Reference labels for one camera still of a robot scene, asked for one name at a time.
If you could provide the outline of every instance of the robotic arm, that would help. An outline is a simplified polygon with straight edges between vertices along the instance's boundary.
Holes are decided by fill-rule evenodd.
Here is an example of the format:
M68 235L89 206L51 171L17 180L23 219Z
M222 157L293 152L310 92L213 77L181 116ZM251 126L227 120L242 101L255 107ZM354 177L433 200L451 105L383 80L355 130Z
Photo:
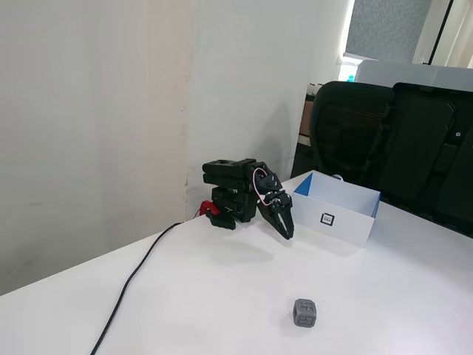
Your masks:
M200 210L213 226L235 229L235 218L249 222L258 207L275 230L288 240L292 238L292 200L265 163L216 160L204 164L203 171L204 182L218 186L212 190L212 201L205 201Z

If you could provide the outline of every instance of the black and white square marker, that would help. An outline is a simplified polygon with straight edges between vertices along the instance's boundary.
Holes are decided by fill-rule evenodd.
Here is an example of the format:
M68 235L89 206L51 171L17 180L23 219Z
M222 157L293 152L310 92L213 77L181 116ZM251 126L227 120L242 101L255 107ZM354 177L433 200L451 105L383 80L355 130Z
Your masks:
M322 213L322 217L320 219L320 223L326 224L328 226L333 226L333 221L335 220L335 216L333 214Z

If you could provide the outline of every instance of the gray curtain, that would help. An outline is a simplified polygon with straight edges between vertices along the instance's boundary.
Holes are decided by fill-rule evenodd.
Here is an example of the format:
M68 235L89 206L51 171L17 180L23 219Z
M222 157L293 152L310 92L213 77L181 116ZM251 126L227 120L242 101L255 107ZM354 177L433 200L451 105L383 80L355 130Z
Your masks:
M432 0L355 0L347 52L412 63Z

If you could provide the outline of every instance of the white cable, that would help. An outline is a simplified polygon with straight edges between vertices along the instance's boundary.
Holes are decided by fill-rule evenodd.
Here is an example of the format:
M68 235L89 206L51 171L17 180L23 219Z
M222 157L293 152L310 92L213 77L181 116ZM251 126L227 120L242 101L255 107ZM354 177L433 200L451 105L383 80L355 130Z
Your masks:
M263 174L265 174L265 176L268 176L268 173L267 173L265 170L263 170L263 169L261 169L261 168L256 168L256 169L253 171L253 188L254 188L254 191L256 192L256 194L258 195L259 200L261 200L261 203L262 203L263 205L265 205L265 206L269 206L270 203L266 203L266 202L265 202L265 200L263 199L263 197L259 194L258 189L256 188L256 183L255 183L254 178L256 177L256 172L257 172L258 170L261 170L261 171L263 172Z
M343 181L343 178L338 174L332 175L332 178Z

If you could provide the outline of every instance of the red part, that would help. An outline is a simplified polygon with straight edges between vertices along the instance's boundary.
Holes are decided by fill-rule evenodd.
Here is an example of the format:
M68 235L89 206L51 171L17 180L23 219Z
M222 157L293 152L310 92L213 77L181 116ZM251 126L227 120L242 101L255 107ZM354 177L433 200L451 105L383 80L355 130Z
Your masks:
M199 216L202 216L205 214L207 211L210 211L214 216L217 216L220 214L220 211L215 205L212 203L212 201L204 201L200 204L200 213Z

